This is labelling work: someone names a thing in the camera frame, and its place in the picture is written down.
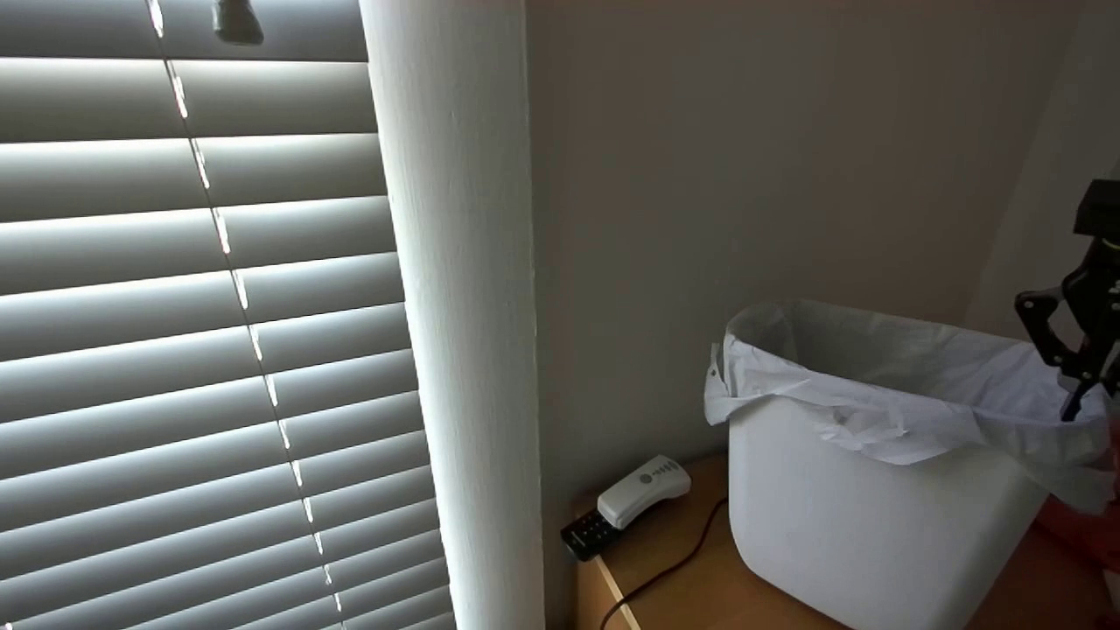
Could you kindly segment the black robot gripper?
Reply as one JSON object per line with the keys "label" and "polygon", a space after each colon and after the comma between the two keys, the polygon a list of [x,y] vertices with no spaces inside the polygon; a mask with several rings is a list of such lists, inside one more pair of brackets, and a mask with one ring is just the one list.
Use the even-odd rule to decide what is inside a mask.
{"label": "black robot gripper", "polygon": [[[1093,177],[1079,213],[1074,230],[1089,239],[1085,260],[1065,278],[1061,294],[1053,292],[1022,292],[1015,297],[1015,316],[1028,331],[1039,356],[1056,369],[1072,390],[1061,406],[1061,420],[1074,420],[1082,412],[1082,400],[1093,386],[1106,393],[1120,390],[1120,183]],[[1068,346],[1050,317],[1068,306],[1079,330],[1082,346]]]}

